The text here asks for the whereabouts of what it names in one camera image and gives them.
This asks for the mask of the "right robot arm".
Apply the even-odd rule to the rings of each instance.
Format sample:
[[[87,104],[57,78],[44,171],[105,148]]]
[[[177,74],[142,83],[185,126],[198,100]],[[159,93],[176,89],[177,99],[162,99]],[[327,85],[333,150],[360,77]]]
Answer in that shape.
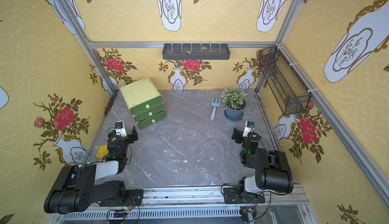
[[[290,194],[294,188],[293,177],[286,154],[258,146],[261,136],[249,128],[233,129],[232,140],[242,146],[240,161],[246,168],[255,170],[254,175],[243,177],[238,184],[223,184],[221,193],[225,204],[264,203],[264,193]]]

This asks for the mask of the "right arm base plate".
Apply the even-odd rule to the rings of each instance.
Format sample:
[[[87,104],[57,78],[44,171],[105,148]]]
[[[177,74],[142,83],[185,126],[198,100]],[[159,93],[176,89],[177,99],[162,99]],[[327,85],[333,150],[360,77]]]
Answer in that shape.
[[[263,204],[265,198],[263,194],[253,194],[241,191],[238,187],[224,186],[221,189],[225,204]]]

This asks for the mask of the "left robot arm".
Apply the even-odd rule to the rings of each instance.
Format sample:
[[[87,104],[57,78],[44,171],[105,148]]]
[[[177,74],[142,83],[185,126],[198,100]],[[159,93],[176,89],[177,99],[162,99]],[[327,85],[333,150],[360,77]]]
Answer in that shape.
[[[122,180],[95,181],[123,172],[132,157],[127,156],[130,144],[138,140],[135,127],[126,134],[121,122],[117,122],[108,134],[108,154],[101,162],[69,165],[61,169],[44,202],[46,213],[67,214],[83,212],[91,204],[102,207],[136,207],[143,200],[143,190],[128,190]]]

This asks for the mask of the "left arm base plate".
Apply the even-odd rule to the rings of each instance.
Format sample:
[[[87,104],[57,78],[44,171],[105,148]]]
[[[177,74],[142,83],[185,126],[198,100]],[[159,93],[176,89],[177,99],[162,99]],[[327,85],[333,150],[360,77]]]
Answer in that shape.
[[[142,203],[143,194],[144,194],[144,190],[142,189],[126,190],[124,196],[102,200],[99,202],[99,206],[100,207],[121,207],[121,206],[137,207],[140,206]]]

